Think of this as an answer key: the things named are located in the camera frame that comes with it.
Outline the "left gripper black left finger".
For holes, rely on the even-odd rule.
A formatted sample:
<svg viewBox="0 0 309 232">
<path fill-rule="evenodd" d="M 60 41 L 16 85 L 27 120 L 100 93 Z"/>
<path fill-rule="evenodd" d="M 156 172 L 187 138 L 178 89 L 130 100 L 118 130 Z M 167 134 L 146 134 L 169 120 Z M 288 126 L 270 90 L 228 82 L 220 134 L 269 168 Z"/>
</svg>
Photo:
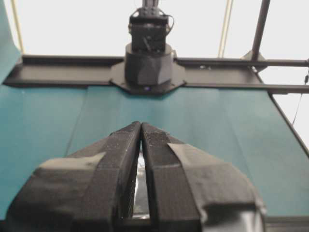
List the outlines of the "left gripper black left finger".
<svg viewBox="0 0 309 232">
<path fill-rule="evenodd" d="M 133 214 L 140 122 L 39 165 L 11 202 L 7 232 L 111 232 Z"/>
</svg>

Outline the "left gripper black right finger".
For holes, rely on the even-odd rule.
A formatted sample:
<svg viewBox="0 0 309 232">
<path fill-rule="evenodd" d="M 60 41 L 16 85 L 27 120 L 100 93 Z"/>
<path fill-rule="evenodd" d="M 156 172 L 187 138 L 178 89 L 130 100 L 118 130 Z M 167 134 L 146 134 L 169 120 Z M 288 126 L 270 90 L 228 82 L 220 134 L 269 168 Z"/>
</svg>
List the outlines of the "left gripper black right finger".
<svg viewBox="0 0 309 232">
<path fill-rule="evenodd" d="M 264 232 L 266 207 L 249 178 L 148 123 L 141 126 L 150 216 L 161 232 Z"/>
</svg>

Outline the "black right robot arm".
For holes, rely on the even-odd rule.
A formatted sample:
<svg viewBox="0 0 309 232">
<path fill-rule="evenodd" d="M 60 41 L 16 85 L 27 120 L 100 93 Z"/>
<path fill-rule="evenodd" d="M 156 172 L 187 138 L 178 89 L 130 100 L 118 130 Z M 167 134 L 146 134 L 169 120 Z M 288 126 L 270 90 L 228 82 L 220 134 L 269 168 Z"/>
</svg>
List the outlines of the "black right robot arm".
<svg viewBox="0 0 309 232">
<path fill-rule="evenodd" d="M 111 67 L 111 83 L 132 94 L 161 95 L 185 84 L 166 37 L 173 26 L 156 0 L 144 0 L 129 18 L 131 43 L 124 61 Z"/>
</svg>

